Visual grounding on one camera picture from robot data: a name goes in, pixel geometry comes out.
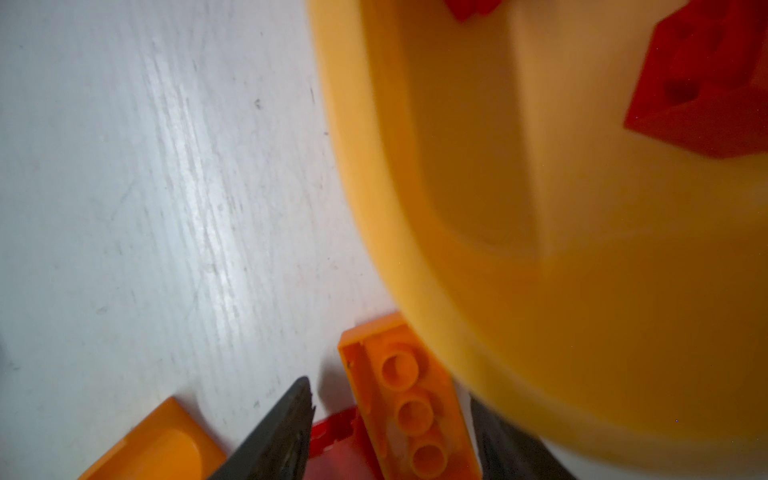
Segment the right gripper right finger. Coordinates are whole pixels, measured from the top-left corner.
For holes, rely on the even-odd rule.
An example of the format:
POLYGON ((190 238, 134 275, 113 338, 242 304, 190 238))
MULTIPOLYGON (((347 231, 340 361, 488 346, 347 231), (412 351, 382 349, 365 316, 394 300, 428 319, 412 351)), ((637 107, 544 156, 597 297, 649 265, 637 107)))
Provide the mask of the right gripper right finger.
POLYGON ((472 424, 484 480, 575 480, 535 437, 471 396, 472 424))

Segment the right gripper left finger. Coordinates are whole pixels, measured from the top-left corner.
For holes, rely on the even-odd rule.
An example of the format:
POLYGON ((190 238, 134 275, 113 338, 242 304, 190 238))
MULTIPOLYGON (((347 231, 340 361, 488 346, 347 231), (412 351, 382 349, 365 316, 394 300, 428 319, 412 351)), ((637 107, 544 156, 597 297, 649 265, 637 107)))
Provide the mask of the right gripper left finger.
POLYGON ((308 377, 297 379, 211 480, 301 480, 315 408, 308 377))

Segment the orange lego top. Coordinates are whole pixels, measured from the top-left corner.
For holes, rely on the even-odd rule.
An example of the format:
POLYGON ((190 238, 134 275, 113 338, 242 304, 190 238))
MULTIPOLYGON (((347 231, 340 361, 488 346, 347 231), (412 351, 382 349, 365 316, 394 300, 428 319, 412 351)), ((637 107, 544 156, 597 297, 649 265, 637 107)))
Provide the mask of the orange lego top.
POLYGON ((338 352, 386 479, 480 479, 451 375, 394 313, 342 333, 338 352))

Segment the orange curved lego piece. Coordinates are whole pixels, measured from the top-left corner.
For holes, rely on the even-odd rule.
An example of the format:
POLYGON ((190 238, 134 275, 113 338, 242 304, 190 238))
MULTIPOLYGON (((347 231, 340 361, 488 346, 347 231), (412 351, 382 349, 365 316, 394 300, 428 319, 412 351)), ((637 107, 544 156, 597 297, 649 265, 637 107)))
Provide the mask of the orange curved lego piece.
POLYGON ((82 475, 83 479, 207 479, 226 454, 173 397, 82 475))

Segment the red lego brick small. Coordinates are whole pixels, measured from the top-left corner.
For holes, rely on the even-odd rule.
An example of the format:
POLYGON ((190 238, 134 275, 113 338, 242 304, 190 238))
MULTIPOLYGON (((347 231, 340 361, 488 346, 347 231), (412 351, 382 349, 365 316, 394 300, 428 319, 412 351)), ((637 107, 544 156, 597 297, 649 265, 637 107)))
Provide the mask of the red lego brick small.
POLYGON ((766 152, 766 2, 689 1, 658 22, 624 125, 711 158, 766 152))

